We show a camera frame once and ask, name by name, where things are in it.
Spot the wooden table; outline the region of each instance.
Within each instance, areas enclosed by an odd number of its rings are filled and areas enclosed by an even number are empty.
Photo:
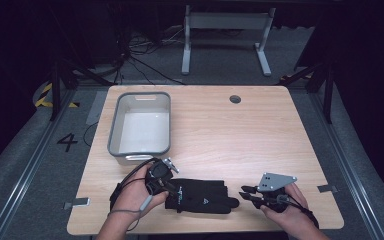
[[[326,178],[288,90],[281,86],[115,86],[107,99],[89,153],[75,207],[68,222],[73,235],[97,234],[109,212],[109,196],[134,166],[119,165],[107,150],[117,98],[125,92],[164,91],[171,96],[171,148],[178,178],[222,179],[240,200],[230,214],[198,214],[156,207],[131,233],[275,231],[280,228],[239,196],[242,185],[258,185],[264,172],[296,176],[320,228],[344,222],[331,192],[317,186]],[[230,102],[232,95],[241,98]]]

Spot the hand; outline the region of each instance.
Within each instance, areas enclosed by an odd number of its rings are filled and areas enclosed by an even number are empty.
[[[126,185],[112,208],[112,210],[123,211],[114,212],[108,216],[97,239],[124,239],[126,231],[132,223],[145,216],[155,206],[165,202],[168,192],[153,196],[148,206],[142,212],[137,212],[149,196],[145,186],[145,175],[150,167],[151,164],[143,166],[126,181]]]
[[[295,183],[285,186],[285,192],[308,209],[308,203]],[[267,206],[260,208],[267,218],[277,223],[285,232],[298,239],[328,239],[300,209],[288,206],[282,213],[277,213]]]

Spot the dark wall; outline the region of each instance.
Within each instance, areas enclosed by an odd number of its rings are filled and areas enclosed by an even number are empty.
[[[349,23],[353,34],[334,76],[358,136],[384,181],[384,1],[362,11],[364,21]]]
[[[35,112],[32,97],[50,72],[41,22],[31,7],[0,1],[0,154]]]

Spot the black glove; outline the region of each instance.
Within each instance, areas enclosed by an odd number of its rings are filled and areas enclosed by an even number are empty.
[[[179,213],[228,214],[239,206],[238,199],[228,197],[227,187],[221,180],[171,179],[169,183],[178,194],[166,199],[166,209],[176,209]]]

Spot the gray plastic tub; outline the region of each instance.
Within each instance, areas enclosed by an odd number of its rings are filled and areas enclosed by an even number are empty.
[[[122,94],[114,112],[108,151],[120,164],[161,156],[170,149],[171,99],[165,92]]]

